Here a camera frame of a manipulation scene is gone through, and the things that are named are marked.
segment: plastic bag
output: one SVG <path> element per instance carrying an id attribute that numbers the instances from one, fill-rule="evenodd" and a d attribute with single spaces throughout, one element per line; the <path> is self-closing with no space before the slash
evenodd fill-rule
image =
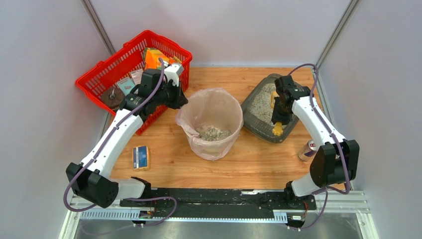
<path id="1" fill-rule="evenodd" d="M 200 90 L 188 98 L 176 115 L 176 124 L 186 133 L 192 151 L 201 158 L 217 160 L 224 157 L 239 137 L 243 112 L 239 101 L 223 88 Z M 201 126 L 229 130 L 230 136 L 219 141 L 205 141 L 196 131 Z"/>

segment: brown round object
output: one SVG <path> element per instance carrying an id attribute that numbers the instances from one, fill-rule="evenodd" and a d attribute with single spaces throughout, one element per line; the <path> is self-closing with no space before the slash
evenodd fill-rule
<path id="1" fill-rule="evenodd" d="M 116 110 L 124 99 L 124 93 L 121 89 L 110 87 L 101 95 L 101 101 L 110 109 Z"/>

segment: gray tray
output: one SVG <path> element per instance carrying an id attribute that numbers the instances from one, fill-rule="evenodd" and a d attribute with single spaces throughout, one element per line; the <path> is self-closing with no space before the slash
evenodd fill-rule
<path id="1" fill-rule="evenodd" d="M 254 135 L 268 141 L 271 143 L 281 143 L 286 139 L 286 137 L 290 134 L 293 128 L 299 121 L 299 118 L 296 115 L 293 115 L 292 121 L 283 129 L 283 133 L 281 136 L 273 135 L 273 127 L 264 121 L 258 119 L 254 116 L 251 112 L 248 111 L 248 108 L 251 106 L 253 99 L 255 96 L 261 92 L 262 87 L 264 87 L 268 83 L 274 83 L 274 81 L 281 77 L 279 74 L 270 74 L 266 78 L 264 78 L 249 94 L 249 96 L 243 101 L 242 103 L 242 110 L 243 110 L 243 126 L 247 128 L 250 132 Z"/>

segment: wood surface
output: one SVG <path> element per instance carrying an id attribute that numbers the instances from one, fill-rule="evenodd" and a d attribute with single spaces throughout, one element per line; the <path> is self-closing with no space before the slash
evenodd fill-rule
<path id="1" fill-rule="evenodd" d="M 189 97 L 198 90 L 222 87 L 242 103 L 269 74 L 287 75 L 290 70 L 191 68 L 185 95 Z M 304 86 L 311 87 L 313 83 L 309 68 L 297 70 L 293 79 Z M 284 189 L 287 182 L 309 172 L 311 162 L 304 163 L 297 158 L 297 152 L 311 139 L 300 121 L 287 139 L 278 144 L 268 143 L 243 128 L 224 158 L 208 161 L 191 151 L 185 133 L 174 121 L 176 113 L 176 110 L 166 110 L 141 136 L 134 135 L 115 163 L 111 178 L 136 176 L 153 187 Z M 133 148 L 142 145 L 150 149 L 151 168 L 134 171 Z"/>

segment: robotic arm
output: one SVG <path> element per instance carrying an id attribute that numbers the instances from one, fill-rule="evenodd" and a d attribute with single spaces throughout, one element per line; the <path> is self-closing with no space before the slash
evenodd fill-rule
<path id="1" fill-rule="evenodd" d="M 111 170 L 118 156 L 132 135 L 143 125 L 148 117 L 155 112 L 157 106 L 167 106 L 180 109 L 188 103 L 182 91 L 179 76 L 183 66 L 174 63 L 164 69 L 165 80 L 161 82 L 158 91 L 143 107 L 130 115 L 122 124 L 117 125 L 132 110 L 136 109 L 157 87 L 161 70 L 147 69 L 143 72 L 141 83 L 136 85 L 119 106 L 116 116 L 94 149 L 82 159 L 79 165 L 70 163 L 66 174 L 71 181 L 100 150 L 95 161 L 76 179 L 72 185 L 73 192 L 102 207 L 110 206 L 116 199 L 140 198 L 144 192 L 146 181 L 139 178 L 128 180 L 110 180 Z"/>
<path id="2" fill-rule="evenodd" d="M 281 134 L 282 125 L 288 124 L 295 114 L 305 125 L 314 140 L 318 150 L 311 163 L 310 172 L 300 179 L 289 182 L 286 193 L 291 200 L 300 200 L 300 197 L 331 185 L 346 181 L 342 162 L 339 158 L 342 151 L 347 173 L 350 180 L 356 177 L 359 145 L 355 140 L 347 140 L 328 121 L 315 98 L 312 98 L 314 107 L 310 104 L 310 89 L 297 87 L 292 76 L 282 76 L 275 81 L 276 93 L 272 122 L 275 124 L 273 133 Z M 340 143 L 338 148 L 331 134 L 334 133 Z"/>

